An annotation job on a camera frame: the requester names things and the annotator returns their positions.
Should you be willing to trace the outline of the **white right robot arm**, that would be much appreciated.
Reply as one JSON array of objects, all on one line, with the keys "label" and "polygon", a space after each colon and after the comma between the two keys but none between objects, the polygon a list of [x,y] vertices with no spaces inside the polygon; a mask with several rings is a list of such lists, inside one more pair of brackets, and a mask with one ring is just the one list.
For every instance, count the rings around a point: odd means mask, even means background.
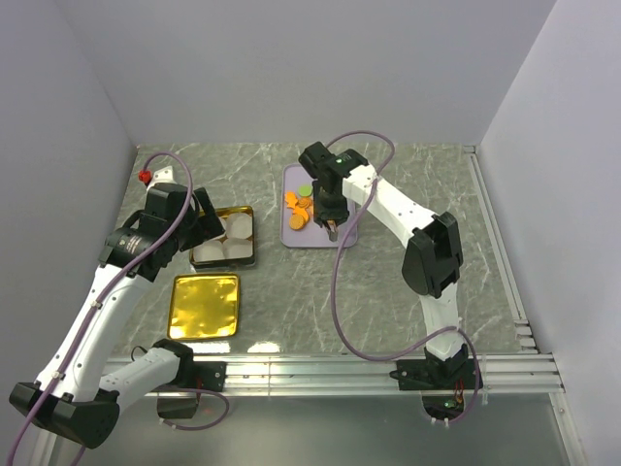
[{"label": "white right robot arm", "polygon": [[457,329],[457,283],[464,262],[458,221],[449,212],[437,214],[408,198],[356,150],[339,154],[316,142],[298,158],[312,179],[313,220],[342,253],[361,215],[371,214],[405,249],[402,277],[421,302],[428,339],[424,345],[432,384],[449,387],[457,381],[470,354]]}]

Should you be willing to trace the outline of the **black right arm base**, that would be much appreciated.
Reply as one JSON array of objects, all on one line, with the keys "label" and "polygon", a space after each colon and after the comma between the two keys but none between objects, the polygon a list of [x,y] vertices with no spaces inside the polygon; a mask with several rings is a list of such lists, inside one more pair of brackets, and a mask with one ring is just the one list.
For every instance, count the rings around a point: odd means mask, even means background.
[{"label": "black right arm base", "polygon": [[467,391],[473,392],[473,401],[483,388],[480,371],[470,358],[455,364],[402,359],[389,377],[397,382],[400,391],[421,392],[425,414],[444,425],[456,423],[473,406],[466,403]]}]

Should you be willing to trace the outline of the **gold tin lid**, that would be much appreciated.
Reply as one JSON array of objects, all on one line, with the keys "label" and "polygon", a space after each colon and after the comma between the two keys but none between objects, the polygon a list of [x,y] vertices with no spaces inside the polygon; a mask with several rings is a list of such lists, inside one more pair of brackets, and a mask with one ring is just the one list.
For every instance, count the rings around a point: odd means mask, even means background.
[{"label": "gold tin lid", "polygon": [[173,282],[167,335],[202,341],[235,335],[239,325],[240,278],[236,274],[192,274]]}]

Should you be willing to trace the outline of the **orange dotted round cookie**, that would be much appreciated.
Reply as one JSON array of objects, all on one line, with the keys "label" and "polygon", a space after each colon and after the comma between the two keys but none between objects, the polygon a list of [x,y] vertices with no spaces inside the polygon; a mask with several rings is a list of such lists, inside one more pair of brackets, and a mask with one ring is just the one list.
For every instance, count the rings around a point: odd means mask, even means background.
[{"label": "orange dotted round cookie", "polygon": [[292,230],[297,231],[304,228],[306,223],[307,222],[303,216],[299,214],[293,214],[289,219],[288,225]]}]

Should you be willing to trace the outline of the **orange fish cookie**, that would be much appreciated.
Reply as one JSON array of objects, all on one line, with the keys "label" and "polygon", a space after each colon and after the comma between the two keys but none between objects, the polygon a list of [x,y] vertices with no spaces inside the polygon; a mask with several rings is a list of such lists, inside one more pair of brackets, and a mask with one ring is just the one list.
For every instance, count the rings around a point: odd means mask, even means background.
[{"label": "orange fish cookie", "polygon": [[294,210],[298,206],[299,199],[295,192],[286,191],[284,194],[285,207]]}]

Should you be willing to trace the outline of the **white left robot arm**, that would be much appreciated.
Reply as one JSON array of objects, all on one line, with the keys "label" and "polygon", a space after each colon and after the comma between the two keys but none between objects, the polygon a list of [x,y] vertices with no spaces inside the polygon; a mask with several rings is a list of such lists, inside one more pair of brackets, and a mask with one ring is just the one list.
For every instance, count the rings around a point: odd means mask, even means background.
[{"label": "white left robot arm", "polygon": [[207,191],[155,183],[144,207],[106,239],[87,299],[65,340],[32,383],[17,383],[10,403],[27,421],[86,449],[101,446],[120,414],[152,390],[193,388],[188,346],[162,339],[111,374],[104,368],[122,329],[173,257],[223,234]]}]

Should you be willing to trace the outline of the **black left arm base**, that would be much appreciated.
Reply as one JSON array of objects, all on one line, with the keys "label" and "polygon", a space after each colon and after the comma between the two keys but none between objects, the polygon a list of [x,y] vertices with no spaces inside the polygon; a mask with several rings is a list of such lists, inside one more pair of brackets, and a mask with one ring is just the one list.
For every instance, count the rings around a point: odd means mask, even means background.
[{"label": "black left arm base", "polygon": [[157,388],[156,411],[165,421],[197,420],[199,415],[214,416],[209,402],[226,416],[230,402],[223,394],[227,365],[224,362],[194,363],[173,382]]}]

